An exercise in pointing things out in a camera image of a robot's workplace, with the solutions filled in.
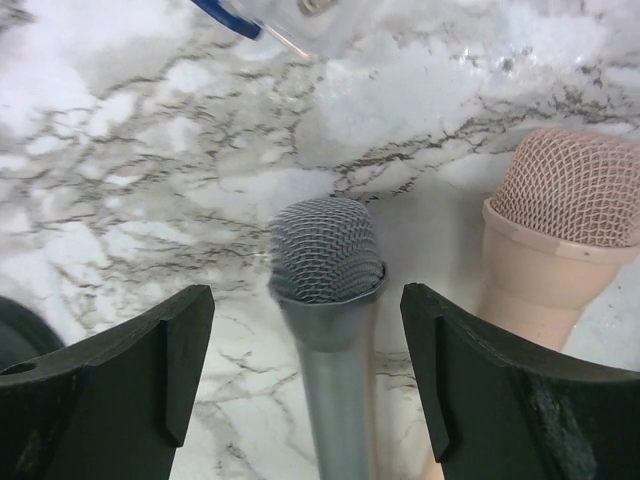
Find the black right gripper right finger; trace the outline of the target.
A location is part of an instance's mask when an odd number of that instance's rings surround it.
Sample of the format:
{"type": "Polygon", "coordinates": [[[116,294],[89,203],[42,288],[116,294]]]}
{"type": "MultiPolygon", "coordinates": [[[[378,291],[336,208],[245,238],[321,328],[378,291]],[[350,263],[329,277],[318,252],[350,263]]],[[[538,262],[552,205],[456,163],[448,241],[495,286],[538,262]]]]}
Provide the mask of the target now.
{"type": "Polygon", "coordinates": [[[532,343],[429,287],[405,286],[405,337],[448,479],[635,479],[639,375],[532,343]]]}

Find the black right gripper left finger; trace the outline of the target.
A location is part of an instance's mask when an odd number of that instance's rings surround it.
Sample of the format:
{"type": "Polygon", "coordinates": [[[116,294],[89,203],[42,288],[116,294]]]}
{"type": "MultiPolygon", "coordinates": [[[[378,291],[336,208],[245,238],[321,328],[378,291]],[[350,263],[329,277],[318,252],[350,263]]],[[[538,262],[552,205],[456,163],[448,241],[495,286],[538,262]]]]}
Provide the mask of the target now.
{"type": "Polygon", "coordinates": [[[209,287],[1,370],[5,479],[166,479],[210,340],[209,287]]]}

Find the black round base stand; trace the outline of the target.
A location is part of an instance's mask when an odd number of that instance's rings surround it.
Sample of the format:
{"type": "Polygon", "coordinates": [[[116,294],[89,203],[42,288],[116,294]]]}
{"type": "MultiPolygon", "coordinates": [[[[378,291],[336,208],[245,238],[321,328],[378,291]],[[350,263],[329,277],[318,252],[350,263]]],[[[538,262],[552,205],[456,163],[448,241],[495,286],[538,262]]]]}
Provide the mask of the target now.
{"type": "Polygon", "coordinates": [[[22,304],[1,298],[1,370],[64,347],[50,326],[22,304]]]}

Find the peach pink microphone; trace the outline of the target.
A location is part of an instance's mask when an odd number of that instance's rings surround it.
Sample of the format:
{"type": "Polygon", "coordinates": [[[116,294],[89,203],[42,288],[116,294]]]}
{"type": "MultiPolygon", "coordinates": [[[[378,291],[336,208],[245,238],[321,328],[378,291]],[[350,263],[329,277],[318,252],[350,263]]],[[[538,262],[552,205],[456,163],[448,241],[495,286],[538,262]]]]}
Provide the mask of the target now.
{"type": "MultiPolygon", "coordinates": [[[[586,307],[638,256],[639,146],[566,128],[533,131],[482,216],[484,284],[470,314],[564,354],[586,307]]],[[[448,479],[433,451],[425,475],[448,479]]]]}

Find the grey silver microphone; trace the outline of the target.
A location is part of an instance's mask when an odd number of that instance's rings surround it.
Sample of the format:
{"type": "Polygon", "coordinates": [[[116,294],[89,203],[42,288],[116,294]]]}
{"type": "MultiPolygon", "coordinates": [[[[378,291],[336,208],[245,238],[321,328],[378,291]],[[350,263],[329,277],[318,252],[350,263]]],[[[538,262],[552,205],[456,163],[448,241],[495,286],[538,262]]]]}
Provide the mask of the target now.
{"type": "Polygon", "coordinates": [[[271,224],[269,290],[294,337],[323,479],[376,479],[374,333],[387,269],[367,208],[304,200],[271,224]]]}

